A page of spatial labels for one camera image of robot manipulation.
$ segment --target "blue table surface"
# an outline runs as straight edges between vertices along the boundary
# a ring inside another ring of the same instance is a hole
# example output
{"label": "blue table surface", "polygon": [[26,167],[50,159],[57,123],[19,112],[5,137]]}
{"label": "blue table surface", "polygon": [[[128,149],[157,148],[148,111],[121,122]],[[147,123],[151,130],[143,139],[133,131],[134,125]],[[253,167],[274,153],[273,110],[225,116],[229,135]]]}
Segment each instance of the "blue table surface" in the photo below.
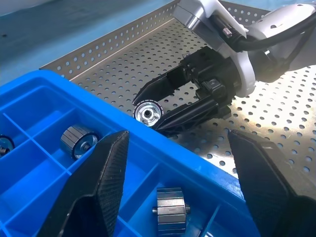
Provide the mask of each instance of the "blue table surface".
{"label": "blue table surface", "polygon": [[[3,85],[154,11],[170,0],[55,0],[0,17]],[[273,10],[311,0],[230,0]]]}

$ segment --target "stainless steel tray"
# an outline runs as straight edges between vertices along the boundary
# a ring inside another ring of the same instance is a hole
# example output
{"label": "stainless steel tray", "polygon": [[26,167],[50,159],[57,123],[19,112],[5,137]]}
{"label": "stainless steel tray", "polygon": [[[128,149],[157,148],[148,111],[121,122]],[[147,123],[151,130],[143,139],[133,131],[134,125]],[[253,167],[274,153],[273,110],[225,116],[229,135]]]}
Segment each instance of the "stainless steel tray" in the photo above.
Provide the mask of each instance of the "stainless steel tray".
{"label": "stainless steel tray", "polygon": [[[149,13],[42,69],[55,71],[131,115],[132,100],[146,82],[177,66],[182,54],[206,45],[172,18],[178,2]],[[267,13],[228,2],[223,5],[244,25]],[[165,111],[192,103],[197,99],[195,88],[189,83],[159,103]],[[213,119],[172,140],[237,177],[227,132],[245,130],[278,144],[289,164],[316,180],[315,89],[315,66],[288,72],[274,83],[258,82],[250,96],[233,100],[231,118]]]}

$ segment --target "perforated metal tray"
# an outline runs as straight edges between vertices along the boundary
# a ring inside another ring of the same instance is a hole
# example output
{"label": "perforated metal tray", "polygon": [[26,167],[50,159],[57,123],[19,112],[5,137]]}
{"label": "perforated metal tray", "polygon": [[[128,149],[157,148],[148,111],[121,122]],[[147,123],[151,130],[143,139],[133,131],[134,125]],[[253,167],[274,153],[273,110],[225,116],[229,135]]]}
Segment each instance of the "perforated metal tray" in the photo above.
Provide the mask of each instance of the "perforated metal tray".
{"label": "perforated metal tray", "polygon": [[[182,55],[206,44],[172,18],[176,0],[42,67],[64,76],[129,115],[132,100],[151,79],[178,65]],[[222,2],[241,24],[268,12]],[[160,101],[168,112],[192,103],[189,83]],[[274,83],[256,83],[246,98],[234,98],[232,117],[213,119],[172,139],[237,177],[229,129],[258,134],[278,144],[291,165],[316,180],[316,67],[288,72]]]}

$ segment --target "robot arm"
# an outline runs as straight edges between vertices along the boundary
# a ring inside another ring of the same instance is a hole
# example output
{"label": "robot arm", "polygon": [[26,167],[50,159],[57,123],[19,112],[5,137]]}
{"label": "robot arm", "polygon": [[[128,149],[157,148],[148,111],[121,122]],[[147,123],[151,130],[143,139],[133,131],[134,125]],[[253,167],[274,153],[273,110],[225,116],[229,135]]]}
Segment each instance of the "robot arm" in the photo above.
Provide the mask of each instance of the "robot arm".
{"label": "robot arm", "polygon": [[[133,101],[134,117],[165,136],[229,117],[232,98],[251,94],[256,81],[273,82],[286,71],[316,64],[315,11],[312,4],[282,7],[245,29],[218,0],[181,0],[174,17],[209,46],[148,82]],[[190,81],[199,100],[160,112],[153,122],[160,108],[143,106],[145,100],[160,101]]]}

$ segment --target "blue plastic bin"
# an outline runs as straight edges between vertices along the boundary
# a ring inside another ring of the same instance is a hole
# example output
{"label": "blue plastic bin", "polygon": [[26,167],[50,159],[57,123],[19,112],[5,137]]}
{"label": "blue plastic bin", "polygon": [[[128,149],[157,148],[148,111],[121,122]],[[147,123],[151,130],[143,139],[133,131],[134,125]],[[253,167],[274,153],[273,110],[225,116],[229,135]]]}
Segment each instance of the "blue plastic bin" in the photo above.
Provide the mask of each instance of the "blue plastic bin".
{"label": "blue plastic bin", "polygon": [[0,134],[16,148],[0,159],[0,236],[36,236],[74,161],[59,147],[81,123],[103,136],[130,131],[116,237],[155,237],[157,187],[181,187],[191,206],[186,237],[258,237],[238,180],[128,115],[49,71],[0,88]]}

